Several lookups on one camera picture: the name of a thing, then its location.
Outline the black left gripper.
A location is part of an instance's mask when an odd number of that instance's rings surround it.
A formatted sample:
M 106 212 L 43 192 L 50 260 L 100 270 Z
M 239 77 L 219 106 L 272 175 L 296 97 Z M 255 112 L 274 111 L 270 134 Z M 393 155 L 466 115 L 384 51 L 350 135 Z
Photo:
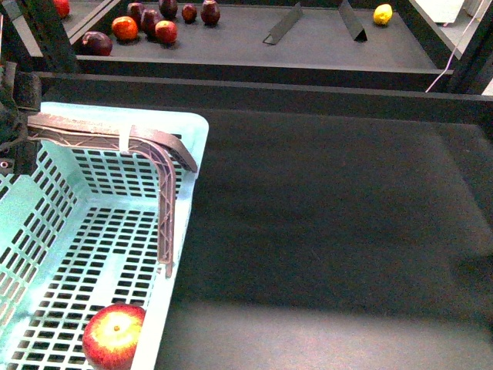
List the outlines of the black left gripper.
M 1 67 L 1 175 L 32 175 L 37 168 L 39 144 L 29 139 L 29 129 L 48 129 L 68 134 L 109 136 L 117 140 L 117 150 L 128 152 L 131 139 L 150 140 L 174 151 L 184 169 L 197 172 L 197 164 L 180 139 L 154 123 L 97 122 L 39 113 L 42 83 L 33 72 L 17 69 L 14 62 Z

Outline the left gripper brown finger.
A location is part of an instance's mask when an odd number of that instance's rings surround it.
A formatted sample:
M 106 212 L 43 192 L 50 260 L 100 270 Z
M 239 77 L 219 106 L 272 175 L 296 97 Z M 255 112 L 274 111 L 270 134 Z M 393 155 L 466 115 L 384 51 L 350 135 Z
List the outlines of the left gripper brown finger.
M 29 129 L 29 139 L 48 140 L 60 146 L 95 150 L 115 150 L 121 153 L 138 153 L 150 160 L 159 178 L 157 261 L 166 266 L 166 276 L 173 272 L 173 237 L 175 213 L 176 171 L 166 152 L 169 148 L 150 140 L 131 139 L 129 151 L 117 150 L 117 140 L 109 136 L 94 137 L 89 134 L 68 134 L 50 129 Z

